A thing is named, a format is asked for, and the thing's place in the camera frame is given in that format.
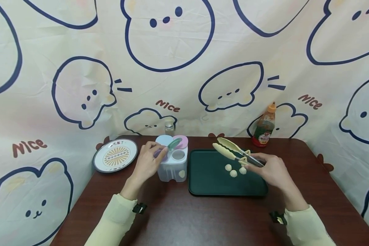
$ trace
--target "green spoon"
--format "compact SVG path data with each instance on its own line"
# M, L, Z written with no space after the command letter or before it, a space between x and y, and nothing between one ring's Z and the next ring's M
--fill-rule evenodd
M173 150L177 145L179 145L179 143L182 141L181 138L177 138L174 141L172 141L167 147L168 147L168 151Z

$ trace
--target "food tongs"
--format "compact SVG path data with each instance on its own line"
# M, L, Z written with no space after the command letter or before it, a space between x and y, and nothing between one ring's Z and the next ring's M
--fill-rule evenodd
M217 141L219 143L215 142L215 143L212 144L213 148L215 148L215 150L217 150L219 153L221 153L225 157L227 157L231 160L237 159L238 162L241 165L252 164L252 165L255 165L257 167L263 167L265 165L265 163L263 161L257 160L256 158L252 157L250 155L250 150L243 151L241 148L238 147L238 145L236 145L233 142L231 142L230 140L222 138L222 137L218 137ZM236 153L239 153L243 157L242 158L237 157L230 150L232 150Z

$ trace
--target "bottle label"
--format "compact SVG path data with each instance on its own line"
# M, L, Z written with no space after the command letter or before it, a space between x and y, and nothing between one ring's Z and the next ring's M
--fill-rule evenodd
M271 137L272 130L264 129L262 127L257 127L254 132L254 137L260 142L260 144L265 145Z

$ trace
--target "condiment bottle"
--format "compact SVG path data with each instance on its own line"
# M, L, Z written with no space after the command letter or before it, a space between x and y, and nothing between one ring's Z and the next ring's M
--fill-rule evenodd
M267 110L257 122L257 128L251 138L255 146L260 148L266 147L272 131L275 128L275 111L276 106L275 102L273 102L268 106Z
M174 123L172 121L165 122L165 134L172 137L175 135Z

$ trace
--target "light yellow sleeve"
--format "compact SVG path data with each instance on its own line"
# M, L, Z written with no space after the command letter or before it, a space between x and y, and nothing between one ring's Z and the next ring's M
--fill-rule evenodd
M133 224L136 215L133 208L136 203L137 200L127 200L120 194L113 195L85 246L118 246Z
M286 209L284 218L287 221L287 235L294 246L336 246L311 205L297 212Z

